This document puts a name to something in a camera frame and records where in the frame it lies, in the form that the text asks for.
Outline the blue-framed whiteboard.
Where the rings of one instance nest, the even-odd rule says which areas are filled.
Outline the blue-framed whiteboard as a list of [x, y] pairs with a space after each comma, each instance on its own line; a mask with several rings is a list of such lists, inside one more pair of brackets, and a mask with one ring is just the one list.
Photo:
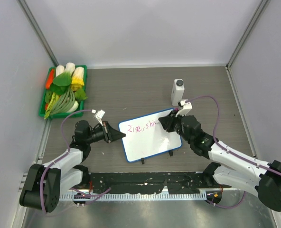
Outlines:
[[122, 144], [128, 162], [140, 161], [182, 147], [180, 136], [175, 132], [166, 132], [158, 120], [171, 111], [173, 108], [125, 120], [118, 124], [119, 131], [126, 134], [122, 138]]

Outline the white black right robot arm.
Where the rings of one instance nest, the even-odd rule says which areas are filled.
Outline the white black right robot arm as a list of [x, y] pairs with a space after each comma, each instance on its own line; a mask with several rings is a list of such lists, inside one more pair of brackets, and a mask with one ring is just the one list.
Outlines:
[[261, 161], [230, 148], [204, 132], [193, 115], [180, 116], [172, 111], [159, 122], [166, 132], [184, 139], [195, 154], [212, 160], [203, 175], [207, 187], [220, 184], [246, 191], [281, 212], [281, 162]]

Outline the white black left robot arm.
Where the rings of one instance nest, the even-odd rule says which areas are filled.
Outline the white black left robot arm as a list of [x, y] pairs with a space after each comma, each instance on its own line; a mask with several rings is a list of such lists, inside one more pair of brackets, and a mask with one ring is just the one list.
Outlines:
[[81, 190], [89, 186], [88, 169], [81, 163], [88, 157], [91, 144], [98, 141], [112, 143], [125, 136], [107, 121], [95, 127], [91, 127], [86, 120], [77, 122], [72, 141], [63, 154], [50, 162], [31, 165], [19, 204], [44, 213], [52, 212], [61, 194], [74, 186]]

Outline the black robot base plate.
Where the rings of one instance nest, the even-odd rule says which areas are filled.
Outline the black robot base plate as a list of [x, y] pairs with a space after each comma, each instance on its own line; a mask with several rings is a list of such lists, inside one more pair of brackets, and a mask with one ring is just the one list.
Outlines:
[[96, 194], [107, 189], [111, 189], [109, 194], [160, 194], [167, 187], [169, 194], [190, 194], [221, 186], [230, 187], [210, 182], [204, 174], [196, 172], [92, 172], [87, 183], [72, 188]]

